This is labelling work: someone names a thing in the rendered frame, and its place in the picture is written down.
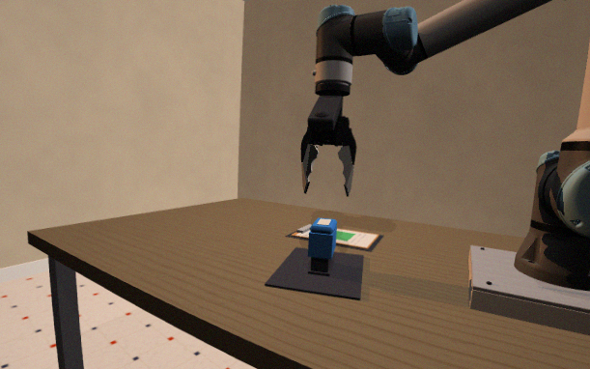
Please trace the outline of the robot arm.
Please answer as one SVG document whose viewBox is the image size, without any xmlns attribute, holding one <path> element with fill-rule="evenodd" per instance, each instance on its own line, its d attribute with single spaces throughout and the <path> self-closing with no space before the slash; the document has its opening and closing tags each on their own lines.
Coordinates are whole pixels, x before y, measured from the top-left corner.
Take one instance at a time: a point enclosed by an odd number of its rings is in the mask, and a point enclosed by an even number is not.
<svg viewBox="0 0 590 369">
<path fill-rule="evenodd" d="M 549 1 L 463 0 L 419 24 L 412 7 L 354 15 L 348 6 L 327 6 L 316 31 L 315 84 L 351 86 L 353 56 L 376 54 L 389 71 L 408 74 L 417 63 Z M 341 107 L 341 96 L 319 96 L 308 129 L 333 131 Z M 552 285 L 590 291 L 590 42 L 576 131 L 560 151 L 541 155 L 536 173 L 530 229 L 514 267 Z"/>
</svg>

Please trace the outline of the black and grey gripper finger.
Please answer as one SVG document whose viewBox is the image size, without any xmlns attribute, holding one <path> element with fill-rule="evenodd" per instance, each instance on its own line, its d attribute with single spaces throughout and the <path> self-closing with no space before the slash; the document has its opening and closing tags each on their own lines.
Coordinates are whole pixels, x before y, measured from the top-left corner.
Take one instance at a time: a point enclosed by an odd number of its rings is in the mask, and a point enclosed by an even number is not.
<svg viewBox="0 0 590 369">
<path fill-rule="evenodd" d="M 345 191 L 347 197 L 349 197 L 351 192 L 351 183 L 352 183 L 352 176 L 353 176 L 353 168 L 354 168 L 354 161 L 355 161 L 355 154 L 356 154 L 356 143 L 355 139 L 351 133 L 351 128 L 348 128 L 348 133 L 346 138 L 343 140 L 343 146 L 341 146 L 341 150 L 338 152 L 338 157 L 341 159 L 344 165 L 343 175 L 345 176 Z"/>
<path fill-rule="evenodd" d="M 319 145 L 316 145 L 316 141 L 311 135 L 311 130 L 307 128 L 305 135 L 301 142 L 301 169 L 302 169 L 302 185 L 303 191 L 306 194 L 308 186 L 310 184 L 309 177 L 313 171 L 313 165 L 315 159 L 319 155 Z M 312 165 L 313 163 L 313 165 Z"/>
</svg>

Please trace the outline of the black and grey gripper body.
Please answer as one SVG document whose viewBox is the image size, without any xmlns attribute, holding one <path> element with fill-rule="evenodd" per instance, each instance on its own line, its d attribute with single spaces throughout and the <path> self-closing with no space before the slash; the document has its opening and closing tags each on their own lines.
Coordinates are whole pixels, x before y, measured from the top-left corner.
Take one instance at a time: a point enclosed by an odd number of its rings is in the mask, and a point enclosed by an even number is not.
<svg viewBox="0 0 590 369">
<path fill-rule="evenodd" d="M 319 96 L 340 96 L 345 97 L 350 94 L 351 87 L 339 83 L 324 83 L 319 84 L 315 88 L 315 94 Z M 347 121 L 346 121 L 347 120 Z M 338 116 L 335 128 L 333 131 L 313 131 L 311 135 L 316 140 L 316 145 L 334 145 L 335 147 L 343 146 L 343 140 L 346 138 L 349 127 L 349 118 L 342 116 L 342 108 Z M 337 131 L 337 132 L 335 132 Z M 342 143 L 342 144 L 341 144 Z"/>
</svg>

